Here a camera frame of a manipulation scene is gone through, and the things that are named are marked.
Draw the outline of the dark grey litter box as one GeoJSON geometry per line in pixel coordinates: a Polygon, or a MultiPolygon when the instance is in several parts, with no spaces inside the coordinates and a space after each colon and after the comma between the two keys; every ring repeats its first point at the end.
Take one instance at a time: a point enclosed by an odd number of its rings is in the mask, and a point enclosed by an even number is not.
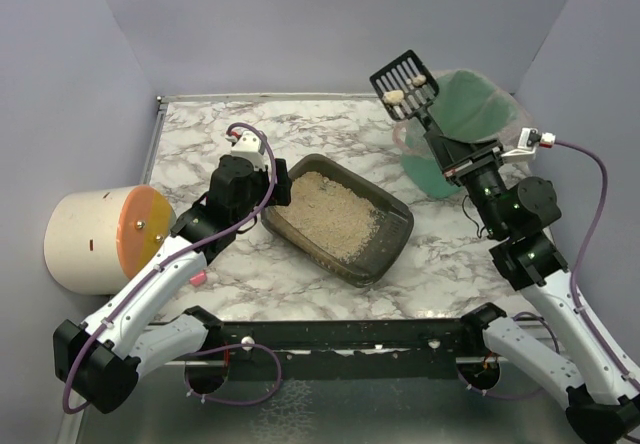
{"type": "Polygon", "coordinates": [[[355,286],[379,281],[414,228],[409,207],[321,154],[289,171],[292,200],[262,212],[262,224],[326,271],[355,286]]]}

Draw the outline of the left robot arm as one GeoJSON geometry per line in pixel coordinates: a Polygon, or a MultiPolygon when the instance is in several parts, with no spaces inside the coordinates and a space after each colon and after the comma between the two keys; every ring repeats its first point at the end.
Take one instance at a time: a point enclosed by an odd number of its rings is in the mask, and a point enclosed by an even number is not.
{"type": "Polygon", "coordinates": [[[178,217],[142,270],[81,323],[65,320],[54,331],[54,370],[64,384],[64,412],[92,406],[110,413],[142,377],[178,357],[227,356],[257,348],[255,342],[224,340],[221,321],[199,306],[154,331],[147,326],[190,278],[235,241],[243,226],[263,209],[290,201],[285,160],[257,151],[223,156],[208,192],[178,217]]]}

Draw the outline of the black litter scoop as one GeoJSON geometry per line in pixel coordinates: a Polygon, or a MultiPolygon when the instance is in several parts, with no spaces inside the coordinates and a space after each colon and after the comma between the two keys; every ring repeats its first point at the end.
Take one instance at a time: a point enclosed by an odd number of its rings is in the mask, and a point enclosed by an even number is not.
{"type": "Polygon", "coordinates": [[[407,50],[369,77],[377,97],[389,117],[396,121],[417,120],[425,127],[434,123],[430,107],[440,93],[437,80],[413,50],[407,50]],[[398,106],[385,104],[385,92],[401,89],[404,100],[398,106]]]}

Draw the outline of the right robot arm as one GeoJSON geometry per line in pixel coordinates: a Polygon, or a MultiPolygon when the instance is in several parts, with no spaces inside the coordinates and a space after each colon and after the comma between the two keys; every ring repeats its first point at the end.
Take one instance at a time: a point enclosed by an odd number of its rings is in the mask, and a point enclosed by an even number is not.
{"type": "Polygon", "coordinates": [[[551,133],[522,130],[504,151],[498,140],[464,142],[425,125],[424,138],[444,176],[463,187],[489,238],[499,274],[520,293],[564,346],[557,354],[496,307],[476,312],[484,346],[528,375],[564,410],[585,443],[615,443],[639,426],[639,367],[605,329],[578,288],[570,266],[545,230],[561,217],[548,180],[529,176],[507,187],[499,173],[511,161],[557,145],[551,133]]]}

